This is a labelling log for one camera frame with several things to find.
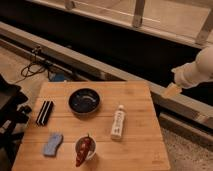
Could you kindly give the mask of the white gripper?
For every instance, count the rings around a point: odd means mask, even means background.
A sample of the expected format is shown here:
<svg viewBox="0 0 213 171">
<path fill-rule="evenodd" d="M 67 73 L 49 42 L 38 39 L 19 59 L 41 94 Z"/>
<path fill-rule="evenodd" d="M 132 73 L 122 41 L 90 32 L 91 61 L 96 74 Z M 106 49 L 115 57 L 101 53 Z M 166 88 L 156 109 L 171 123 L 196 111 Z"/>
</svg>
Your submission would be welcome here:
<svg viewBox="0 0 213 171">
<path fill-rule="evenodd" d="M 182 92 L 182 88 L 189 89 L 201 82 L 201 74 L 198 72 L 195 63 L 186 63 L 172 69 L 174 83 L 170 83 L 162 93 L 163 98 L 170 98 Z"/>
</svg>

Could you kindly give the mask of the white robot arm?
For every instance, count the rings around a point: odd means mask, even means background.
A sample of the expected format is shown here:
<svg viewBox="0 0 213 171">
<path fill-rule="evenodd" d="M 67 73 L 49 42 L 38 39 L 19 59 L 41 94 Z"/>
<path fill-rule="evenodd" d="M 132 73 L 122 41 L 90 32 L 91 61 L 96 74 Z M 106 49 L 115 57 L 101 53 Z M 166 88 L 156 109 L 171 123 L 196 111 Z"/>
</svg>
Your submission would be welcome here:
<svg viewBox="0 0 213 171">
<path fill-rule="evenodd" d="M 172 72 L 174 81 L 161 94 L 165 99 L 180 94 L 183 89 L 190 89 L 204 82 L 213 82 L 213 46 L 202 49 L 193 62 L 173 68 Z"/>
</svg>

